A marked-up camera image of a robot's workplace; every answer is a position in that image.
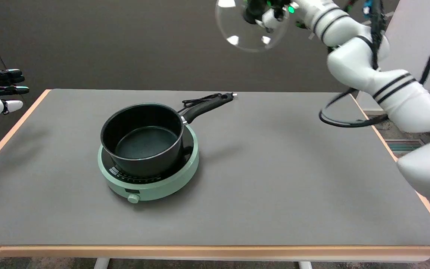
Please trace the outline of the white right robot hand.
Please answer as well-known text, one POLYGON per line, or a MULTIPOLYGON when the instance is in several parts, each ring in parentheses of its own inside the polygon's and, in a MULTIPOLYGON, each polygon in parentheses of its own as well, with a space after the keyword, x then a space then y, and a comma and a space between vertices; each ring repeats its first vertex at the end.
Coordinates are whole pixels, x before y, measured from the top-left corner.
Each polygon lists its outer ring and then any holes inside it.
POLYGON ((244 0, 242 15, 247 23, 271 34, 298 8, 293 0, 244 0))

